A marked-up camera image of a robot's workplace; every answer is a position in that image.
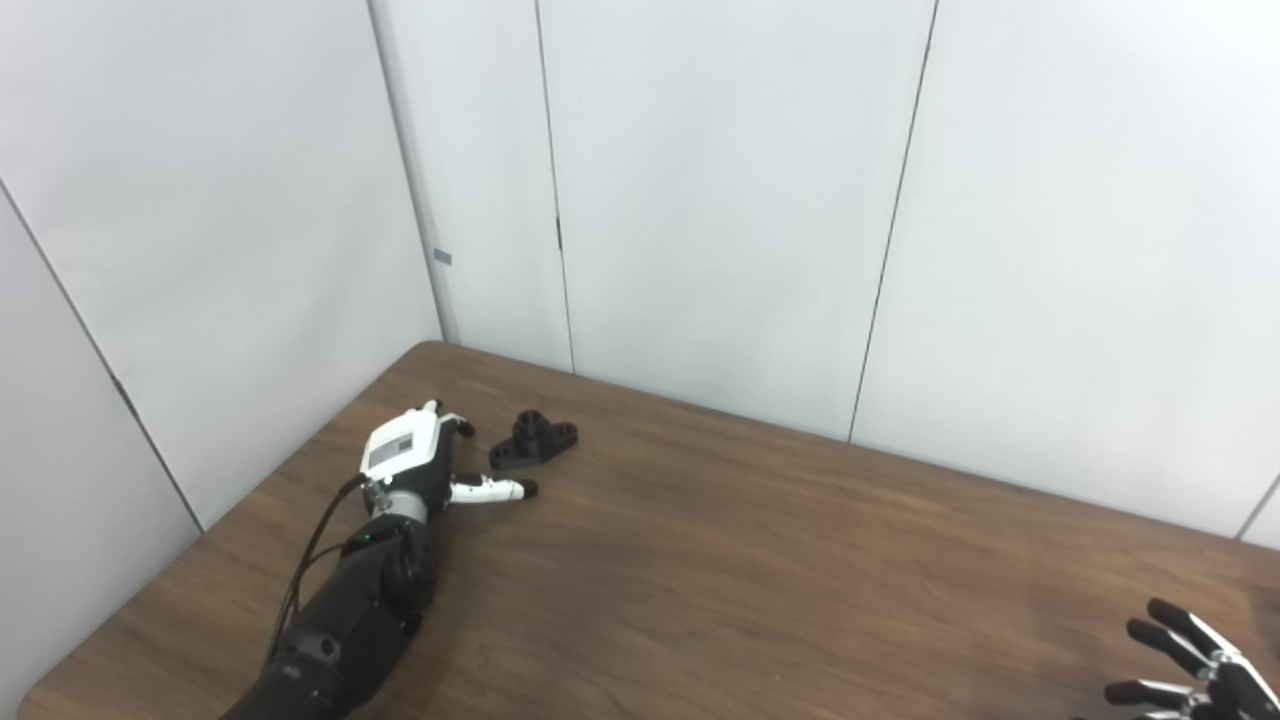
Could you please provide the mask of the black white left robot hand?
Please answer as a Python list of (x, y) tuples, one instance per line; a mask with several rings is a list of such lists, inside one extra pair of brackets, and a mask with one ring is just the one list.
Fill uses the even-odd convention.
[(452, 503), (508, 503), (535, 498), (534, 480), (458, 471), (454, 442), (475, 434), (474, 424), (442, 413), (436, 400), (411, 407), (376, 428), (360, 464), (370, 518), (397, 515), (426, 524)]

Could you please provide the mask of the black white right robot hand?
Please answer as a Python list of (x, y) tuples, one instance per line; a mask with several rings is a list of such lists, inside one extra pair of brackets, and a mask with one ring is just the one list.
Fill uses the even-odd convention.
[(1103, 687), (1103, 700), (1144, 710), (1139, 719), (1277, 719), (1277, 694), (1252, 661), (1216, 628), (1162, 598), (1148, 618), (1126, 623), (1129, 637), (1175, 662), (1194, 685), (1130, 679)]

